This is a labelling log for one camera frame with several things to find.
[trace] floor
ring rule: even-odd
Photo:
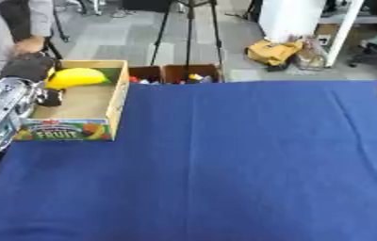
[[[226,16],[226,12],[242,13],[250,0],[218,0],[218,18],[224,52],[224,74],[227,81],[282,79],[377,79],[377,67],[360,65],[353,69],[345,65],[342,55],[333,69],[324,72],[302,72],[291,66],[285,72],[266,72],[264,66],[245,55],[245,47],[261,40],[258,24]],[[55,36],[55,44],[68,59],[126,59],[130,66],[150,64],[154,42],[163,14],[138,11],[125,18],[111,18],[117,4],[108,2],[102,16],[82,16],[73,7],[58,8],[60,20],[71,42]],[[156,65],[183,64],[186,56],[186,14],[176,10],[171,14]],[[218,63],[210,7],[196,8],[192,63]]]

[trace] yellow banana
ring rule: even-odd
[[[53,78],[47,81],[46,87],[60,90],[104,82],[108,82],[108,79],[100,71],[89,68],[75,68],[57,72]]]
[[[88,139],[99,139],[105,132],[105,126],[99,125],[98,128],[96,129],[96,132],[93,133]]]

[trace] person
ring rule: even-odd
[[[29,36],[14,43],[5,19],[0,14],[0,70],[13,55],[35,53],[44,45],[44,38],[51,35],[53,0],[0,0],[0,4],[23,6],[28,9]]]

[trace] cardboard box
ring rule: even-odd
[[[157,78],[160,83],[164,83],[162,70],[159,66],[130,67],[130,76],[138,79]]]
[[[73,87],[58,107],[37,106],[16,136],[18,140],[113,140],[129,87],[128,66],[121,60],[62,62],[64,68],[93,68],[111,81]]]
[[[319,24],[315,31],[315,36],[322,46],[331,46],[334,43],[336,34],[339,30],[339,24]],[[367,40],[377,35],[377,26],[356,25],[352,28],[345,41],[345,45],[358,46],[361,40]]]
[[[163,67],[164,72],[164,82],[166,84],[175,84],[178,80],[184,78],[184,71],[186,66],[184,65],[166,65]],[[189,74],[197,73],[201,76],[211,76],[214,83],[219,83],[221,81],[218,69],[213,64],[199,64],[190,65],[188,68]]]

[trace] table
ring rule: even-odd
[[[114,142],[13,144],[0,241],[377,240],[376,89],[132,85]]]

